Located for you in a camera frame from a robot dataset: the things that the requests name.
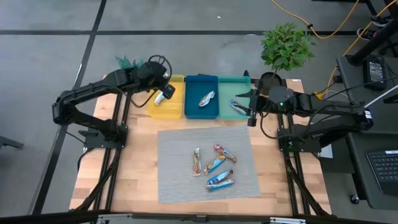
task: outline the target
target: green plant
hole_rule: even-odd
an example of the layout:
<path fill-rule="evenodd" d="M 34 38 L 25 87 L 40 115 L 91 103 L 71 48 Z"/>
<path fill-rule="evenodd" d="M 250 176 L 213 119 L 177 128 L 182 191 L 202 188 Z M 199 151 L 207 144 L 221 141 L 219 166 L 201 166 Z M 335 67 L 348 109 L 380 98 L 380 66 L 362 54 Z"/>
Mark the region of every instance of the green plant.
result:
<path fill-rule="evenodd" d="M 311 37 L 304 30 L 296 30 L 296 25 L 286 23 L 278 25 L 273 31 L 265 31 L 265 39 L 261 41 L 264 50 L 261 58 L 266 65 L 272 65 L 272 70 L 290 71 L 302 67 L 307 59 L 313 58 L 310 51 Z"/>

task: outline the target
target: woven mat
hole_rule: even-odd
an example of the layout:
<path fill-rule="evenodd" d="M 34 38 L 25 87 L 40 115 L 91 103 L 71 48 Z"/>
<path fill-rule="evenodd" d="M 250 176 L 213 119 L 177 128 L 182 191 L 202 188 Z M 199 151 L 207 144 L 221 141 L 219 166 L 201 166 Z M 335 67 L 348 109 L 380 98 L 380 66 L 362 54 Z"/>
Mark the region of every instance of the woven mat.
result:
<path fill-rule="evenodd" d="M 203 168 L 220 154 L 214 150 L 219 144 L 237 158 L 237 163 L 225 160 L 212 173 L 205 175 Z M 192 176 L 193 150 L 200 148 L 202 173 Z M 206 181 L 226 169 L 235 183 L 227 188 L 207 192 Z M 249 131 L 246 126 L 200 128 L 158 133 L 159 203 L 191 202 L 223 198 L 260 196 L 254 167 Z"/>

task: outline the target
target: teal bin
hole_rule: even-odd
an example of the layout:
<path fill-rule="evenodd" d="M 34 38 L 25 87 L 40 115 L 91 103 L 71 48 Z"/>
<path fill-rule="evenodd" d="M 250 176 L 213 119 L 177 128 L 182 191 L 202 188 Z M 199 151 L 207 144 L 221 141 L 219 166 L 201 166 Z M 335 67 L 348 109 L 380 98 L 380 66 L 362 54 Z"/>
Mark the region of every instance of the teal bin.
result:
<path fill-rule="evenodd" d="M 238 101 L 242 106 L 249 106 L 249 98 L 236 97 L 238 94 L 247 93 L 251 89 L 250 77 L 218 77 L 218 104 L 220 119 L 247 119 L 248 117 L 237 112 L 230 100 Z"/>

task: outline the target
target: wooden tabletop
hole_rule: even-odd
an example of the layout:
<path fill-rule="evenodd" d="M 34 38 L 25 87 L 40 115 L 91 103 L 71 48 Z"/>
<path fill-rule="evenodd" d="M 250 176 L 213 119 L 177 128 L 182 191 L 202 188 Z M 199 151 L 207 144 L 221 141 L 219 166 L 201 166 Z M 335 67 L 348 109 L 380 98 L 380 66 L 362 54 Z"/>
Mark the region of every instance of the wooden tabletop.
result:
<path fill-rule="evenodd" d="M 289 88 L 303 91 L 300 80 L 287 80 Z M 133 96 L 141 104 L 148 93 Z M 112 117 L 115 95 L 98 98 L 94 116 L 101 119 Z M 294 116 L 294 122 L 307 124 L 307 118 Z M 262 134 L 259 125 L 249 128 L 250 140 L 254 151 L 254 161 L 259 179 L 261 196 L 252 198 L 232 198 L 187 203 L 160 204 L 157 182 L 157 132 L 168 129 L 208 128 L 219 126 L 240 126 L 247 120 L 193 120 L 154 119 L 147 115 L 146 106 L 129 109 L 127 125 L 129 133 L 126 148 L 122 150 L 118 176 L 114 190 L 111 210 L 114 212 L 144 213 L 181 213 L 213 215 L 291 215 L 289 187 L 283 155 L 275 139 Z M 264 119 L 264 129 L 270 135 L 276 135 L 277 116 L 270 114 Z M 95 149 L 81 161 L 70 208 L 79 206 L 98 182 L 104 149 Z M 312 154 L 301 153 L 305 184 L 322 208 L 331 212 L 321 165 Z M 298 208 L 302 210 L 299 189 L 295 186 Z M 105 186 L 101 207 L 104 208 L 108 185 Z"/>

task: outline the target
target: concrete floor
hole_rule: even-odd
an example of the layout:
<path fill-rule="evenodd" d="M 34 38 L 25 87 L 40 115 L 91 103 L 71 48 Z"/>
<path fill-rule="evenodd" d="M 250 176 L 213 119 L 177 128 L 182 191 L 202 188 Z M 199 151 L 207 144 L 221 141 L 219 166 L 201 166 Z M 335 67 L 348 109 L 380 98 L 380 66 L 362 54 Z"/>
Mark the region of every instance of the concrete floor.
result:
<path fill-rule="evenodd" d="M 0 30 L 91 30 L 101 0 L 1 0 Z M 282 7 L 314 24 L 316 30 L 334 30 L 352 7 L 350 3 L 278 0 Z M 381 1 L 373 1 L 377 10 Z M 343 30 L 368 23 L 370 13 L 360 4 Z M 276 24 L 295 22 L 293 17 L 263 0 L 108 0 L 99 30 L 270 30 Z M 50 105 L 75 81 L 88 35 L 0 35 L 0 135 L 25 142 L 23 150 L 0 151 L 0 216 L 25 215 L 42 175 L 57 126 Z M 335 58 L 356 37 L 314 39 L 315 58 L 303 68 L 281 72 L 283 78 L 299 78 L 310 93 L 322 89 L 335 66 Z M 118 68 L 115 56 L 146 59 L 165 55 L 174 73 L 194 75 L 242 75 L 249 70 L 259 78 L 270 68 L 260 59 L 260 36 L 246 35 L 98 35 L 82 85 L 99 80 Z M 364 44 L 360 41 L 353 52 Z M 342 90 L 337 84 L 333 90 Z M 79 106 L 86 113 L 95 101 Z M 72 125 L 69 131 L 77 133 Z M 82 145 L 66 137 L 44 213 L 68 210 L 76 179 L 76 162 Z M 353 205 L 350 176 L 325 174 L 332 211 L 338 217 L 397 223 L 398 212 L 372 210 L 366 202 Z"/>

